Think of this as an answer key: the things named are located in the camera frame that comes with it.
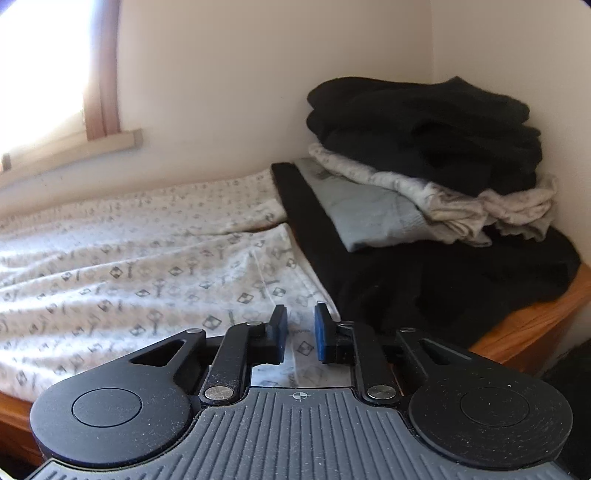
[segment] crosshair marking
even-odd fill
[[[302,390],[300,390],[299,392],[295,392],[292,397],[294,397],[297,401],[302,401],[305,400],[306,398],[308,398],[308,394],[306,392],[302,392]]]

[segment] wooden bed frame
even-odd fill
[[[591,300],[591,268],[581,265],[569,290],[558,300],[513,312],[471,350],[508,367],[537,373],[573,321]],[[0,393],[0,452],[39,465],[43,459],[29,427],[31,404]]]

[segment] folded clothes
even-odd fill
[[[288,223],[341,319],[385,334],[414,326],[468,347],[510,312],[558,298],[580,265],[553,228],[542,242],[485,228],[488,248],[418,241],[350,253],[298,168],[274,164],[272,172]]]
[[[538,185],[523,192],[499,195],[485,190],[477,198],[449,190],[432,181],[415,179],[392,171],[374,168],[327,150],[319,143],[309,147],[310,155],[326,170],[354,182],[400,193],[411,200],[431,222],[443,222],[457,239],[472,245],[489,245],[482,233],[494,223],[506,235],[525,235],[543,240],[554,218],[552,198],[556,178],[545,175]]]
[[[311,158],[295,161],[349,252],[418,240],[451,244],[458,235],[443,222],[429,224],[405,196],[336,176]]]
[[[455,77],[435,85],[346,77],[308,95],[307,125],[329,150],[476,197],[535,186],[540,132],[529,108]]]

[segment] patterned bed sheet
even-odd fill
[[[253,385],[326,387],[313,306],[330,299],[293,241],[271,173],[72,203],[0,222],[0,391],[50,385],[190,327],[289,312],[285,362]]]

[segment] screw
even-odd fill
[[[209,387],[204,395],[210,400],[227,400],[228,398],[232,398],[234,390],[225,385],[217,385],[215,387]]]
[[[374,385],[368,388],[368,395],[376,400],[390,400],[396,396],[396,389],[389,385]]]

